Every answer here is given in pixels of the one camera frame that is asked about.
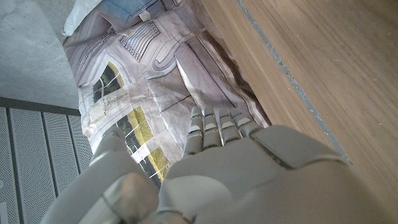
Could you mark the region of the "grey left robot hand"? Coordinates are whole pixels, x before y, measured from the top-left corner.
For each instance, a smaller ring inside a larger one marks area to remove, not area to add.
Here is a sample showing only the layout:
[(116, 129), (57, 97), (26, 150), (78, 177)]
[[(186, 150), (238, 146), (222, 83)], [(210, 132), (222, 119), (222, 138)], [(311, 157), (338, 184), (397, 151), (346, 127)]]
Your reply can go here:
[(181, 160), (160, 187), (109, 128), (44, 223), (395, 223), (335, 150), (240, 111), (194, 107)]

